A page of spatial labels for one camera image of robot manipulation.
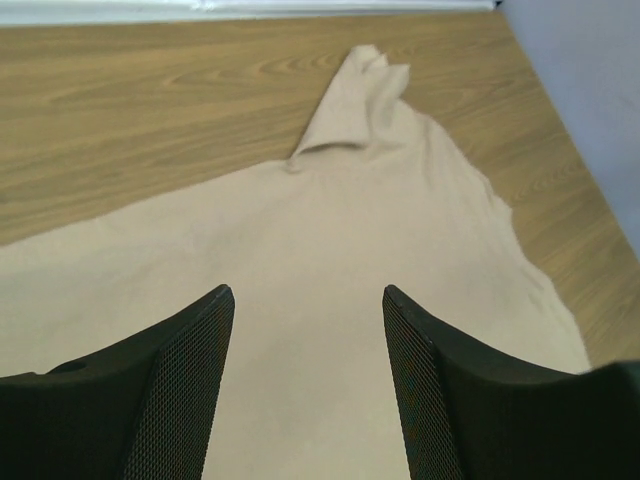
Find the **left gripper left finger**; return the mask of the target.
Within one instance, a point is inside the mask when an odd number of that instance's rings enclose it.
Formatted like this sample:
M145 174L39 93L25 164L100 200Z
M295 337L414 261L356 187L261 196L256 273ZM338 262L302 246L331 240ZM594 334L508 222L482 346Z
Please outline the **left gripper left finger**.
M234 309L220 285L109 347L2 378L2 478L201 478Z

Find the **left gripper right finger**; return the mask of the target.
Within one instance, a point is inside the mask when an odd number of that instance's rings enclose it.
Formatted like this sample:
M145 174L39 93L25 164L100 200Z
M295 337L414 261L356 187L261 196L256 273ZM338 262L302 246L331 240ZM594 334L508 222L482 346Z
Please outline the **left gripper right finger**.
M569 374L456 329L395 286L384 329L414 479L635 479L639 365Z

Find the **beige t shirt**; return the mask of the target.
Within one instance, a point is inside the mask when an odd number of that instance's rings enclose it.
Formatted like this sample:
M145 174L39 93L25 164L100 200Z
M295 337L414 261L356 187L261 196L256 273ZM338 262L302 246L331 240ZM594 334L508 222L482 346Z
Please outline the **beige t shirt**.
M294 155L1 250L1 371L43 371L220 284L236 314L208 479L405 479L382 321L395 285L503 352L580 373L572 313L405 65L354 48Z

